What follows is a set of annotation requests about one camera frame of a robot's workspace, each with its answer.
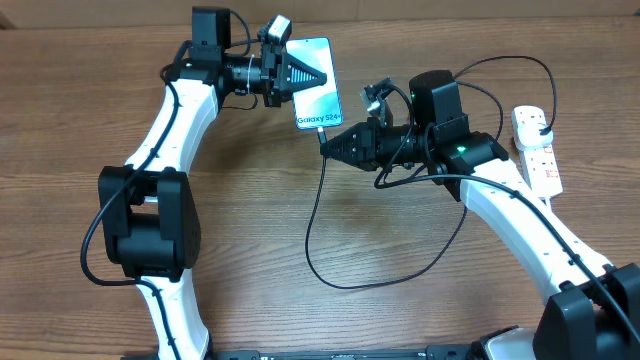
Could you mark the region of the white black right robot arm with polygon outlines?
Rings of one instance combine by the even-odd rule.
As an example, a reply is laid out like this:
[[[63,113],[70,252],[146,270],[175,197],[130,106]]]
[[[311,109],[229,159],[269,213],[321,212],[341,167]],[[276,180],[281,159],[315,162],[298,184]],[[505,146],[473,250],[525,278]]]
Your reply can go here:
[[[525,183],[506,149],[473,132],[457,82],[434,70],[409,82],[410,122],[384,124],[384,113],[324,142],[320,153],[364,171],[374,185],[395,165],[423,164],[406,178],[444,185],[498,235],[532,279],[544,305],[537,327],[498,330],[468,345],[468,359],[636,359],[639,267],[614,266],[581,241]]]

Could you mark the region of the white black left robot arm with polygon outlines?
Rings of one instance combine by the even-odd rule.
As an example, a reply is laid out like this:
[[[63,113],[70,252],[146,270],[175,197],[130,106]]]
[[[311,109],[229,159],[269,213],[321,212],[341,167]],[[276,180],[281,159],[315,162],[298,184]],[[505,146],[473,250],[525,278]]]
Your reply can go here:
[[[160,73],[162,107],[139,148],[98,179],[101,230],[109,260],[137,288],[158,337],[160,359],[210,359],[213,341],[201,318],[193,269],[201,226],[189,172],[205,132],[231,94],[256,103],[294,105],[302,129],[321,126],[336,97],[332,51],[325,37],[295,39],[291,21],[272,18],[243,42],[231,39],[237,13],[196,7],[192,36]]]

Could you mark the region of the Samsung Galaxy smartphone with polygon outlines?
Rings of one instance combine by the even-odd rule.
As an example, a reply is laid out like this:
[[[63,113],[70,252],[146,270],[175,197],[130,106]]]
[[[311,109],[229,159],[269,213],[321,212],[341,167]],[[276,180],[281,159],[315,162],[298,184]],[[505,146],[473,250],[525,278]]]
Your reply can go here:
[[[343,122],[330,41],[326,37],[289,40],[288,79],[294,86],[292,101],[296,126],[301,130],[334,127]]]

